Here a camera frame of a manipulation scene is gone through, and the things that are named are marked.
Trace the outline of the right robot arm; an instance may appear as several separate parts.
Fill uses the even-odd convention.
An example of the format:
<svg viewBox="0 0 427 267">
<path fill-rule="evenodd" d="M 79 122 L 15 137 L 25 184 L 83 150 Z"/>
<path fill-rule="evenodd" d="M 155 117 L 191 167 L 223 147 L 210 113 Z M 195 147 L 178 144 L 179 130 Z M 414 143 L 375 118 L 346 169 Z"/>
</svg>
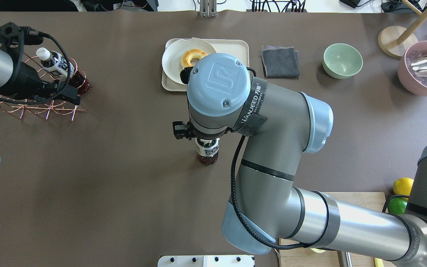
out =
<svg viewBox="0 0 427 267">
<path fill-rule="evenodd" d="M 214 53 L 180 71 L 190 121 L 173 123 L 177 139 L 242 135 L 231 165 L 231 196 L 222 233 L 238 249 L 345 251 L 427 267 L 427 146 L 405 212 L 378 212 L 293 185 L 302 154 L 330 136 L 330 106 L 251 76 L 235 56 Z"/>
</svg>

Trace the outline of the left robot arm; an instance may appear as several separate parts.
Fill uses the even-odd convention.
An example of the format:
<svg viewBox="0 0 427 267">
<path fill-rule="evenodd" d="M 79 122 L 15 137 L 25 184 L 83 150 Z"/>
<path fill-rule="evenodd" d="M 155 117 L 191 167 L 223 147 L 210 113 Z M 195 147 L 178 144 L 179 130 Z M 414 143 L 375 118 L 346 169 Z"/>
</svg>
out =
<svg viewBox="0 0 427 267">
<path fill-rule="evenodd" d="M 49 39 L 59 52 L 45 48 L 37 50 L 40 69 L 23 60 L 26 45 L 40 45 Z M 51 110 L 65 103 L 78 107 L 81 103 L 78 87 L 70 81 L 77 69 L 60 43 L 51 35 L 31 27 L 19 27 L 13 22 L 0 26 L 0 105 L 11 107 L 11 112 L 37 109 Z"/>
</svg>

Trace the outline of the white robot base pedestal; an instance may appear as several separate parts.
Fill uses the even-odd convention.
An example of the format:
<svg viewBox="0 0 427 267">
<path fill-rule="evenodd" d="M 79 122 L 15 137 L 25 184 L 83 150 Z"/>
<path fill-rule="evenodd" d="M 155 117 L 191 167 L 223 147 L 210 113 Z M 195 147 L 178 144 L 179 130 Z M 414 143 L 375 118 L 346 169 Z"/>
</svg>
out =
<svg viewBox="0 0 427 267">
<path fill-rule="evenodd" d="M 255 267 L 255 257 L 246 254 L 162 256 L 158 267 Z"/>
</svg>

